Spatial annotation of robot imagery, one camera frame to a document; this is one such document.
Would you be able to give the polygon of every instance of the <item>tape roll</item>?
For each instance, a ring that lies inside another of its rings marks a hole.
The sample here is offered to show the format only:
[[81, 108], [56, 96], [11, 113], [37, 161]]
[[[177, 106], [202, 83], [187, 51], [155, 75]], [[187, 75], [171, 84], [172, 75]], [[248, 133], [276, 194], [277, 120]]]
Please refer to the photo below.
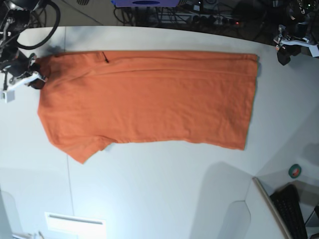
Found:
[[299, 164], [294, 164], [293, 166], [290, 167], [289, 169], [289, 176], [291, 178], [298, 178], [301, 174], [301, 167]]

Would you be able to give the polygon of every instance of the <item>orange shirt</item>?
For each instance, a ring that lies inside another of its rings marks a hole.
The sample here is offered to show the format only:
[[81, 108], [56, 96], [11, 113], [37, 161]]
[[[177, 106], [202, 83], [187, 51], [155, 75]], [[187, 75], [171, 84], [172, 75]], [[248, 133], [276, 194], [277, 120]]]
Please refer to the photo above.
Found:
[[112, 142], [245, 147], [256, 55], [99, 51], [39, 63], [49, 79], [38, 115], [50, 142], [81, 163]]

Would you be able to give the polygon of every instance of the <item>table surface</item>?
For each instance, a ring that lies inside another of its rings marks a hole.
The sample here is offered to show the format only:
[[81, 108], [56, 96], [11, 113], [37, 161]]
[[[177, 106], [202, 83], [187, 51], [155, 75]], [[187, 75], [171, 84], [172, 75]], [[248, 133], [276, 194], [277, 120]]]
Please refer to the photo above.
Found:
[[[29, 29], [19, 42], [36, 44], [49, 31]], [[36, 114], [39, 91], [21, 87], [14, 102], [0, 103], [0, 186], [14, 197], [25, 232], [40, 229], [52, 239], [75, 239], [46, 229], [44, 212], [54, 212], [105, 219], [108, 239], [192, 239], [199, 232], [205, 232], [203, 239], [217, 238], [229, 203], [246, 199], [251, 177], [319, 107], [318, 59], [299, 55], [282, 66], [274, 47], [246, 40], [157, 28], [59, 27], [33, 52], [44, 56], [91, 50], [257, 54], [259, 73], [246, 148], [183, 141], [112, 144], [81, 165], [50, 145]], [[254, 224], [266, 220], [260, 210], [251, 214]], [[272, 230], [276, 223], [270, 224], [262, 235], [250, 227], [247, 236], [282, 238]]]

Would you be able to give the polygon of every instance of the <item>cable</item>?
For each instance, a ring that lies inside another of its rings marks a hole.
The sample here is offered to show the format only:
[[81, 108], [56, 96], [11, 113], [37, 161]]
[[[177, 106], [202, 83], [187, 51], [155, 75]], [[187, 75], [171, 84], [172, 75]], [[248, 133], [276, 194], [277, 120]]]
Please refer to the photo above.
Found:
[[6, 91], [8, 89], [8, 71], [4, 72], [4, 82], [3, 82], [3, 90]]
[[[120, 20], [119, 17], [116, 15], [116, 11], [117, 10], [121, 11], [123, 20]], [[124, 13], [128, 16], [128, 19], [129, 19], [128, 21], [126, 20], [126, 18], [124, 16]], [[113, 10], [113, 15], [114, 15], [114, 17], [116, 18], [117, 21], [119, 21], [120, 23], [123, 24], [123, 26], [125, 26], [126, 24], [130, 24], [131, 26], [134, 26], [134, 24], [133, 24], [133, 15], [129, 16], [129, 14], [127, 12], [124, 12], [123, 8], [115, 7], [114, 10]]]
[[261, 5], [267, 7], [267, 8], [284, 8], [286, 7], [290, 2], [291, 0], [288, 0], [286, 3], [282, 4], [281, 6], [271, 6], [267, 3], [265, 3], [263, 0], [257, 0]]
[[78, 13], [86, 16], [87, 18], [91, 19], [92, 21], [95, 21], [97, 24], [101, 25], [101, 26], [104, 26], [104, 24], [100, 23], [98, 20], [94, 19], [93, 17], [85, 14], [84, 12], [81, 12], [79, 9], [77, 9], [76, 7], [72, 6], [71, 4], [69, 4], [67, 1], [65, 0], [60, 0], [62, 1], [63, 3], [67, 4], [70, 8], [72, 8], [73, 10], [77, 11]]
[[38, 14], [39, 19], [40, 19], [40, 17], [41, 17], [41, 15], [42, 15], [42, 13], [44, 13], [44, 24], [43, 24], [43, 27], [46, 27], [46, 19], [47, 19], [47, 15], [46, 15], [46, 9], [45, 9], [45, 7], [44, 7], [44, 8], [42, 8], [42, 10], [40, 11], [40, 13]]
[[310, 34], [314, 38], [316, 43], [317, 43], [317, 40], [316, 40], [316, 37], [314, 36], [313, 28], [314, 28], [314, 23], [316, 22], [316, 18], [318, 16], [318, 12], [319, 12], [319, 9], [316, 11], [315, 16], [314, 16], [313, 21], [311, 22], [311, 26], [310, 26]]
[[38, 44], [36, 44], [34, 46], [24, 46], [16, 41], [15, 45], [17, 47], [25, 49], [25, 50], [33, 50], [33, 49], [38, 48], [38, 47], [42, 46], [43, 44], [45, 44], [51, 38], [51, 36], [55, 33], [55, 31], [58, 28], [59, 23], [60, 23], [61, 12], [60, 12], [58, 5], [55, 4], [54, 2], [48, 1], [47, 4], [50, 5], [51, 7], [53, 7], [53, 9], [55, 10], [55, 13], [56, 13], [55, 23], [54, 23], [54, 26], [51, 29], [50, 33], [47, 35], [46, 38], [44, 38], [41, 42], [39, 42]]
[[176, 19], [176, 17], [178, 17], [179, 19], [181, 19], [183, 22], [185, 22], [186, 24], [189, 24], [189, 22], [187, 22], [185, 19], [183, 19], [181, 16], [179, 16], [179, 15], [177, 15], [176, 14], [176, 10], [174, 9], [169, 9], [169, 8], [167, 8], [167, 10], [169, 10], [172, 14], [173, 14], [173, 16], [174, 16], [174, 18], [175, 18], [175, 21], [177, 22], [177, 19]]
[[33, 12], [31, 13], [31, 15], [35, 18], [35, 20], [36, 20], [36, 22], [37, 22], [37, 26], [36, 26], [36, 27], [42, 27], [41, 22], [40, 22], [39, 15], [38, 15], [35, 11], [33, 11]]
[[10, 37], [10, 39], [8, 39], [7, 41], [5, 41], [2, 45], [5, 46], [7, 45], [9, 42], [11, 42], [13, 39], [15, 39], [17, 36], [20, 35], [20, 33], [22, 33], [24, 30], [28, 29], [28, 26], [23, 28], [22, 30], [20, 30], [19, 32], [17, 32], [15, 35], [13, 35], [12, 37]]
[[230, 6], [230, 5], [227, 5], [227, 4], [224, 4], [223, 2], [219, 2], [217, 5], [222, 5], [222, 6], [225, 6], [225, 7], [228, 7], [230, 9], [235, 9], [234, 7]]
[[217, 0], [205, 0], [208, 4], [214, 5], [217, 3]]

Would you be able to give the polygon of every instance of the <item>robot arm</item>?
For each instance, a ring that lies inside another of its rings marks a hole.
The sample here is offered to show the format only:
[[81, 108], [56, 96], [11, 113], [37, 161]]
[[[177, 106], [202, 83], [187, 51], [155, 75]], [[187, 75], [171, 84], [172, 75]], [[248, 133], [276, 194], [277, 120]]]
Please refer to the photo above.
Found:
[[[19, 48], [32, 50], [44, 43], [56, 31], [60, 22], [60, 10], [50, 0], [4, 0], [0, 6], [0, 71], [4, 73], [3, 88], [0, 86], [0, 99], [5, 102], [14, 100], [14, 91], [21, 85], [31, 86], [35, 89], [42, 89], [46, 77], [40, 72], [40, 66], [35, 63], [36, 55], [26, 57]], [[21, 32], [26, 30], [30, 24], [30, 14], [38, 8], [46, 5], [52, 6], [56, 11], [56, 22], [48, 36], [34, 46], [23, 46], [17, 42]]]
[[287, 7], [287, 21], [279, 25], [279, 34], [274, 39], [277, 58], [282, 65], [288, 64], [291, 56], [298, 55], [302, 46], [307, 47], [313, 57], [319, 56], [318, 41], [312, 34], [309, 16], [317, 6], [317, 0], [293, 0]]

